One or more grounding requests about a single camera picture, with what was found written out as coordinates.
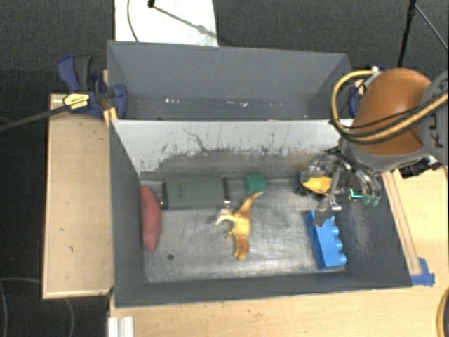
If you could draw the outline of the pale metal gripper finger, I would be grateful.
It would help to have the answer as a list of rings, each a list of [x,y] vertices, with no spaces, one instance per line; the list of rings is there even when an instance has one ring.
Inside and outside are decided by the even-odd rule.
[[[332,178],[337,168],[337,157],[331,154],[316,154],[300,173],[300,182],[307,182],[310,178]]]
[[[324,197],[315,211],[315,225],[323,225],[327,219],[331,219],[336,213],[342,212],[342,206],[335,195]]]

